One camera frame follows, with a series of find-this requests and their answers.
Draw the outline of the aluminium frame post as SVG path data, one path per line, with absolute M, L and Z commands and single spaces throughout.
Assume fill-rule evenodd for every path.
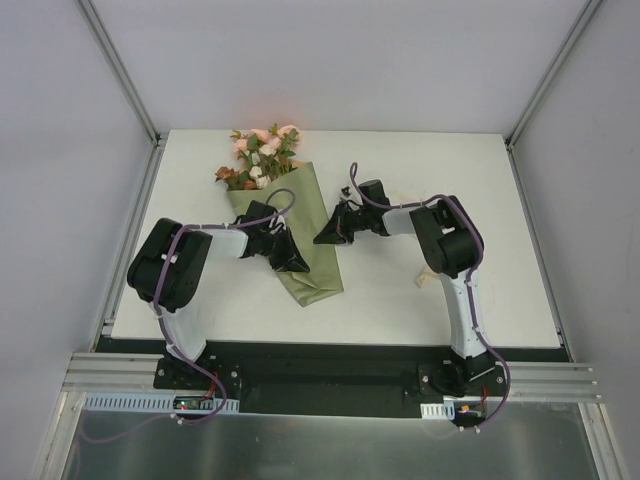
M 95 3 L 91 0 L 77 0 L 75 4 L 91 31 L 106 64 L 141 126 L 145 137 L 154 147 L 157 147 L 162 140 L 162 134 L 151 119 Z
M 557 51 L 537 82 L 523 111 L 519 115 L 513 128 L 510 130 L 510 133 L 505 137 L 505 146 L 508 151 L 513 150 L 524 134 L 524 131 L 532 121 L 535 113 L 541 107 L 545 97 L 550 92 L 554 82 L 557 80 L 571 55 L 577 48 L 578 43 L 604 5 L 604 0 L 588 0 L 582 5 L 578 15 L 572 22 Z

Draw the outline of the right aluminium frame post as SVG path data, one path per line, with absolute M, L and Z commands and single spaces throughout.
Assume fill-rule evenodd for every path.
M 524 131 L 532 121 L 535 113 L 541 107 L 545 97 L 550 92 L 554 82 L 557 80 L 571 55 L 577 48 L 578 43 L 604 5 L 604 0 L 588 0 L 582 5 L 578 15 L 572 22 L 557 51 L 537 82 L 523 111 L 519 115 L 513 128 L 510 130 L 510 133 L 505 137 L 505 146 L 508 151 L 513 150 L 524 134 Z

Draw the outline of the left aluminium frame post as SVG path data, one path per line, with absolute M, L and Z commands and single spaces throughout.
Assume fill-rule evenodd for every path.
M 157 147 L 162 140 L 162 134 L 151 119 L 95 3 L 91 0 L 77 0 L 75 4 L 91 31 L 106 64 L 141 126 L 145 137 L 154 147 Z

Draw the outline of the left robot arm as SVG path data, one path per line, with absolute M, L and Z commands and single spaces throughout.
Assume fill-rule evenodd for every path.
M 201 358 L 207 340 L 190 303 L 203 272 L 216 260 L 266 258 L 275 272 L 308 273 L 283 212 L 253 200 L 232 224 L 156 222 L 127 271 L 126 282 L 156 316 L 166 349 L 181 360 L 176 375 L 188 388 L 204 387 L 210 363 Z

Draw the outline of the cream rose flower branch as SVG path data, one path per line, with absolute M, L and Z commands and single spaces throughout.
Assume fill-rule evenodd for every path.
M 247 146 L 244 151 L 239 150 L 236 156 L 244 161 L 249 179 L 259 190 L 265 189 L 274 180 L 295 169 L 296 152 L 280 137 L 273 137 L 267 142 L 257 141 L 253 146 Z

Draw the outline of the aluminium front rail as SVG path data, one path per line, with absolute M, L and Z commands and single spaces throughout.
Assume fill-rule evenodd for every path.
M 159 354 L 75 353 L 65 374 L 63 392 L 149 393 Z M 509 399 L 520 402 L 602 403 L 589 364 L 510 362 Z

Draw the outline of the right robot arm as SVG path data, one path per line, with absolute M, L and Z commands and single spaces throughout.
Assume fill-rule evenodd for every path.
M 478 270 L 484 242 L 457 197 L 438 195 L 427 202 L 393 206 L 379 180 L 356 186 L 359 204 L 342 198 L 315 244 L 354 242 L 370 231 L 382 237 L 415 235 L 429 269 L 440 280 L 450 321 L 450 360 L 429 376 L 431 387 L 454 397 L 473 394 L 496 366 L 479 306 Z

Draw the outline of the pink rose flower branch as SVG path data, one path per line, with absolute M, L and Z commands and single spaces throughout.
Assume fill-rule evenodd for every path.
M 273 124 L 268 129 L 249 129 L 246 132 L 234 129 L 232 154 L 247 165 L 256 165 L 261 160 L 287 162 L 296 155 L 301 142 L 301 130 L 294 125 L 279 127 Z

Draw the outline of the cream ribbon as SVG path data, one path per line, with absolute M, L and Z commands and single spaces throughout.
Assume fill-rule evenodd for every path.
M 435 274 L 429 267 L 424 267 L 415 277 L 414 283 L 419 289 L 421 289 L 437 279 L 437 274 Z

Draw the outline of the brown rose flower branch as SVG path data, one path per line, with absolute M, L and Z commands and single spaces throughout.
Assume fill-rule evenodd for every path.
M 250 180 L 251 177 L 246 169 L 236 170 L 221 166 L 215 172 L 215 181 L 225 183 L 228 190 L 247 190 L 245 184 Z

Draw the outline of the green and orange wrapping paper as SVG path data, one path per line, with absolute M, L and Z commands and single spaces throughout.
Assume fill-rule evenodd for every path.
M 227 196 L 234 213 L 241 215 L 252 200 L 267 201 L 278 210 L 285 208 L 290 202 L 290 196 L 283 192 L 286 189 L 296 197 L 285 216 L 286 225 L 310 271 L 283 272 L 278 278 L 297 303 L 307 307 L 344 291 L 335 248 L 313 243 L 329 221 L 314 165 L 302 163 L 262 190 L 229 190 Z M 276 190 L 282 192 L 270 198 Z

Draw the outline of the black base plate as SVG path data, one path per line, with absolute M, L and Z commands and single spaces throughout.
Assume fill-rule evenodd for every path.
M 157 389 L 206 391 L 240 403 L 243 413 L 416 418 L 445 394 L 496 400 L 506 392 L 501 365 L 463 385 L 446 347 L 210 341 L 187 365 L 157 363 Z

